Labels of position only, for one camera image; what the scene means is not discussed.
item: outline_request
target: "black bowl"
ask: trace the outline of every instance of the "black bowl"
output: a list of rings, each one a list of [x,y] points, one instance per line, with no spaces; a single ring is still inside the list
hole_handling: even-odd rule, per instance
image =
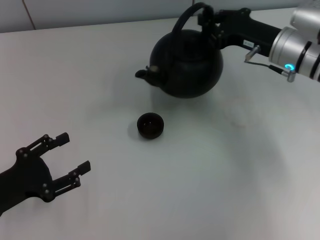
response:
[[[164,131],[164,120],[156,113],[148,112],[139,117],[136,126],[140,135],[146,139],[156,139]]]

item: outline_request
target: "white tabletop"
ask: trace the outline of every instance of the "white tabletop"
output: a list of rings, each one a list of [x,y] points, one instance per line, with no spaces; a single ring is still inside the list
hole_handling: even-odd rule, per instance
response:
[[[252,17],[283,28],[292,12]],[[134,76],[176,20],[0,34],[0,172],[63,132],[43,156],[52,177],[92,167],[53,202],[5,212],[1,240],[319,240],[320,84],[230,46],[210,92],[168,96]],[[165,124],[152,141],[136,127],[147,112]]]

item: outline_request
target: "kettle spout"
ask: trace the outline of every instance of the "kettle spout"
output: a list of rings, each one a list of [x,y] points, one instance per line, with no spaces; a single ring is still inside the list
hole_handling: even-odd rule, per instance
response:
[[[135,77],[145,80],[148,84],[160,87],[162,85],[162,75],[159,71],[154,71],[153,67],[146,67],[146,70],[139,70],[135,73]]]

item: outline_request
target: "blue indicator light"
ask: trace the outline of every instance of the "blue indicator light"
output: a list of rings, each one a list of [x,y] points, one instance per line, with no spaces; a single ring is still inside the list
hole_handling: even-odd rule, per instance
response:
[[[284,65],[284,67],[285,67],[286,69],[289,69],[290,71],[295,70],[295,66],[294,66],[293,64],[286,64],[286,65]]]

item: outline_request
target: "kettle handle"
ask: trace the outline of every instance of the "kettle handle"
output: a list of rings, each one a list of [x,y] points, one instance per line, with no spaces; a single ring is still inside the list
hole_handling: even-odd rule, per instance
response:
[[[206,11],[206,14],[208,14],[211,17],[211,21],[209,23],[209,28],[213,28],[214,26],[214,10],[211,6],[203,3],[203,2],[198,2],[191,7],[189,7],[178,19],[178,21],[175,23],[173,29],[172,29],[172,37],[171,37],[171,44],[170,44],[170,49],[169,49],[169,59],[173,62],[174,58],[174,50],[176,45],[178,44],[179,37],[181,35],[181,30],[188,21],[190,17],[192,17],[193,14],[195,14],[197,11],[200,9],[204,9]]]

